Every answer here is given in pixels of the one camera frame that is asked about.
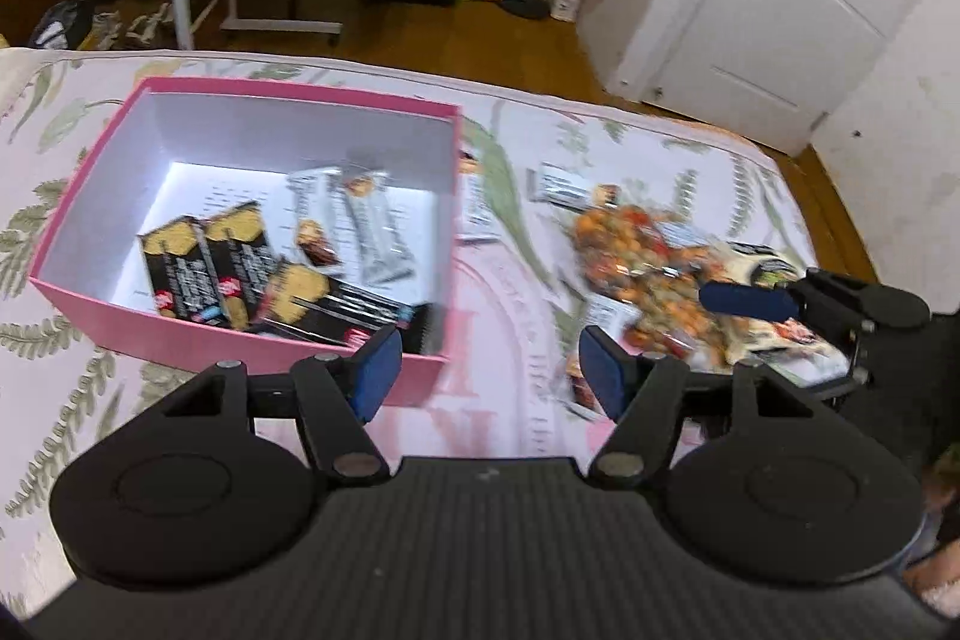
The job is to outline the person's right hand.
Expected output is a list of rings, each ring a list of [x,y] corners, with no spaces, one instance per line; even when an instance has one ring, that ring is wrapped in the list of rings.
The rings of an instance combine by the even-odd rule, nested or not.
[[[908,588],[940,614],[958,617],[958,450],[944,453],[923,481],[924,554],[905,572]]]

